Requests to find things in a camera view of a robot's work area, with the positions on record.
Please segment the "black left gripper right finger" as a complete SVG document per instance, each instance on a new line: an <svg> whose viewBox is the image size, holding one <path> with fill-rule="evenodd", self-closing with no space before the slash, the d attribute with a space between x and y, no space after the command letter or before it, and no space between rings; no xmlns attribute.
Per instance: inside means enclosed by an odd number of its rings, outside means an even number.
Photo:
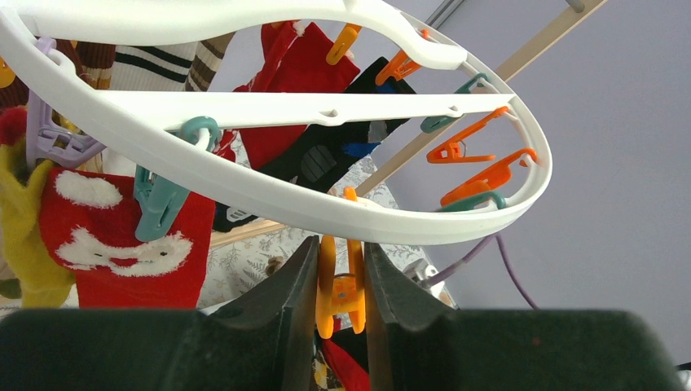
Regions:
<svg viewBox="0 0 691 391"><path fill-rule="evenodd" d="M680 390L638 316L607 310L456 310L365 244L374 390Z"/></svg>

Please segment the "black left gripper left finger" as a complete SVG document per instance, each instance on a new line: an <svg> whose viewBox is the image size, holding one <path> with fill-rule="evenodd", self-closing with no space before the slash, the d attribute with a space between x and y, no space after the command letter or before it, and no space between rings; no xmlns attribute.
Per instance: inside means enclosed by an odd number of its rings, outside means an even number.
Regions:
<svg viewBox="0 0 691 391"><path fill-rule="evenodd" d="M319 240L210 314L19 310L1 323L4 390L307 390Z"/></svg>

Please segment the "yellow orange clothes peg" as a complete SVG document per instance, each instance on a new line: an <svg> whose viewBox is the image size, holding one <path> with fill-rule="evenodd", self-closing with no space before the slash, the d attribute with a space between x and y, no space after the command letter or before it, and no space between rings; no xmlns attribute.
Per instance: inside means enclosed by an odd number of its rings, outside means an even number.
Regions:
<svg viewBox="0 0 691 391"><path fill-rule="evenodd" d="M366 326L365 262L363 244L359 240L346 241L349 271L336 274L337 246L331 235L324 235L319 243L315 325L319 336L329 339L334 333L334 317L347 314L354 333Z"/></svg>

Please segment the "red santa sock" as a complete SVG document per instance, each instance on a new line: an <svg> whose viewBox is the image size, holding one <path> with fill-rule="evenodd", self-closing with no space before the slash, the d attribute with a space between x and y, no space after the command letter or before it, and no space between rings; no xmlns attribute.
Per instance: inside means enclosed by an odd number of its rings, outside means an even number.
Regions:
<svg viewBox="0 0 691 391"><path fill-rule="evenodd" d="M140 241L131 177L52 169L39 226L55 263L73 274L81 308L196 307L215 204L191 193L170 230Z"/></svg>

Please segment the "yellow sock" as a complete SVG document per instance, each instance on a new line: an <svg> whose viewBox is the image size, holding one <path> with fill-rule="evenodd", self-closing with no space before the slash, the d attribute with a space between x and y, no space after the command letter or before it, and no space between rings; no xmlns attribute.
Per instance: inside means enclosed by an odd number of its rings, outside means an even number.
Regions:
<svg viewBox="0 0 691 391"><path fill-rule="evenodd" d="M58 308L74 285L73 272L58 266L39 227L42 193L53 163L26 167L25 140L1 146L2 255L19 280L24 308Z"/></svg>

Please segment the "white round clip hanger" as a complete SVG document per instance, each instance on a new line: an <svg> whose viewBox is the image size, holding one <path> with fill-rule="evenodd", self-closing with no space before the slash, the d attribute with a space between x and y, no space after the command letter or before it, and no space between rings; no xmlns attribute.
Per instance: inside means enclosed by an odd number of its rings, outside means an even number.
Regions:
<svg viewBox="0 0 691 391"><path fill-rule="evenodd" d="M486 75L484 94L316 94L96 90L63 53L38 49L40 37L113 45L201 41L288 20L331 20L371 29L413 62ZM523 215L552 177L548 140L514 91L465 48L383 1L4 1L1 55L18 78L80 130L129 160L220 203L289 226L380 244L453 244L496 233ZM503 209L412 212L338 199L247 169L181 141L174 131L196 116L249 138L259 157L299 126L423 116L459 118L507 108L517 122L526 182Z"/></svg>

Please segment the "lilac clothes peg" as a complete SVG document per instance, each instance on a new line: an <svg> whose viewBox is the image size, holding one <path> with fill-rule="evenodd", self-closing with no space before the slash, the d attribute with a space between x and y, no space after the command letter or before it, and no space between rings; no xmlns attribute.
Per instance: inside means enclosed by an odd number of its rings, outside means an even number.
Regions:
<svg viewBox="0 0 691 391"><path fill-rule="evenodd" d="M29 171L37 167L39 160L51 160L57 165L75 169L106 148L88 134L73 133L56 124L52 115L52 107L29 90L25 142Z"/></svg>

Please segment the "multicolour striped long sock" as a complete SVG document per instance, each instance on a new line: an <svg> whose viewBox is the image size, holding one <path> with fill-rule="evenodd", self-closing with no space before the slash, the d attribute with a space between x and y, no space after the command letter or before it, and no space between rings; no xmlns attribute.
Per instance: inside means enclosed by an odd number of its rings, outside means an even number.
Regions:
<svg viewBox="0 0 691 391"><path fill-rule="evenodd" d="M66 55L76 67L77 75L96 90L108 90L116 47L109 44L57 40L56 49ZM1 110L25 106L28 87L11 68L1 67Z"/></svg>

